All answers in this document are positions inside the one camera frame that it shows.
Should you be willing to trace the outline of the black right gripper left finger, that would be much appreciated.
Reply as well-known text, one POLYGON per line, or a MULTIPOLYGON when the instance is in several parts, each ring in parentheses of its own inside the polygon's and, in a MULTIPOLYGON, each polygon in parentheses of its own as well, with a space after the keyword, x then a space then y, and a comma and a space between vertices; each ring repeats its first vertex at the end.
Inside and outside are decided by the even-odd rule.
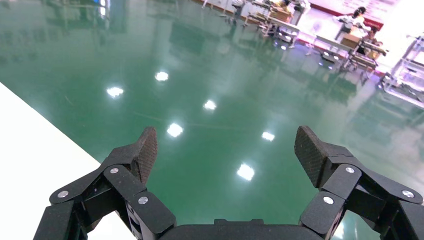
POLYGON ((136 142, 114 148, 97 169, 50 195, 34 238, 86 240, 103 217, 116 213, 136 239, 160 239, 177 221, 146 186, 157 153, 153 127, 136 142))

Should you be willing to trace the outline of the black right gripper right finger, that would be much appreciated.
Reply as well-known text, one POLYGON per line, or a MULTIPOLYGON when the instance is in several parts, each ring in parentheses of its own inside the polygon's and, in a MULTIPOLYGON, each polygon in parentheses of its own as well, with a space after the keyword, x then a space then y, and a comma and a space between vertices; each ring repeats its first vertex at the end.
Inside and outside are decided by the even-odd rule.
POLYGON ((318 193, 299 218, 302 227, 330 239, 346 212, 360 216, 382 240, 421 240, 424 199, 410 187, 365 167, 347 148, 298 127, 294 152, 318 193))

